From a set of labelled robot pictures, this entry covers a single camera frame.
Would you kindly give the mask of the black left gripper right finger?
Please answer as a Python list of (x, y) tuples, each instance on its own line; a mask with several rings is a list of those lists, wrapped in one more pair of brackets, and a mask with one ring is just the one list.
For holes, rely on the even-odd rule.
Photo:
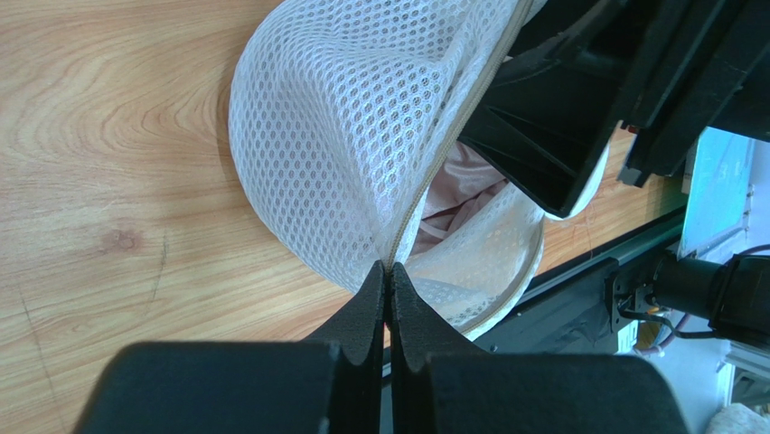
[(644, 359), (490, 354), (390, 273), (393, 428), (398, 433), (684, 433), (670, 385)]

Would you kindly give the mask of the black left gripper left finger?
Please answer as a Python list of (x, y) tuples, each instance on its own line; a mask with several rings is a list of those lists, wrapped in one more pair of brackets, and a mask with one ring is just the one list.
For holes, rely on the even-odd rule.
[(385, 269), (296, 342), (141, 342), (102, 372), (79, 433), (376, 433)]

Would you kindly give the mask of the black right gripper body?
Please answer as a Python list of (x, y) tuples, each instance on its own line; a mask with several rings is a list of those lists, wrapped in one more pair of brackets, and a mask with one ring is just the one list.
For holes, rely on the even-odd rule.
[(511, 49), (547, 138), (592, 146), (605, 129), (635, 134), (620, 178), (673, 175), (707, 127), (769, 136), (766, 1), (549, 1)]

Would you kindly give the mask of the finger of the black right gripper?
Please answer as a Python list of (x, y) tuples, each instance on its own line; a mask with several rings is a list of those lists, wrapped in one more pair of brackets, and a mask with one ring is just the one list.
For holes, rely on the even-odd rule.
[(634, 49), (629, 1), (548, 1), (522, 27), (460, 134), (545, 212), (565, 218), (619, 117)]

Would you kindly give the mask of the pink satin cloth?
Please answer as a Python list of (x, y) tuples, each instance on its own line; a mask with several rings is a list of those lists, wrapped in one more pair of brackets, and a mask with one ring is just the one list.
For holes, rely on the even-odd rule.
[(455, 143), (427, 189), (411, 253), (424, 253), (457, 232), (508, 183), (471, 147)]

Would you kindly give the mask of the beige-trimmed white mesh bag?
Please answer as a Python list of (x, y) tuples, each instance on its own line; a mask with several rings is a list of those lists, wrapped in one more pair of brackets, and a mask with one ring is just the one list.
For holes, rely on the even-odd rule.
[(400, 262), (476, 339), (519, 302), (550, 212), (504, 184), (426, 251), (416, 246), (463, 122), (544, 1), (285, 1), (251, 36), (230, 95), (230, 151), (258, 217), (352, 293)]

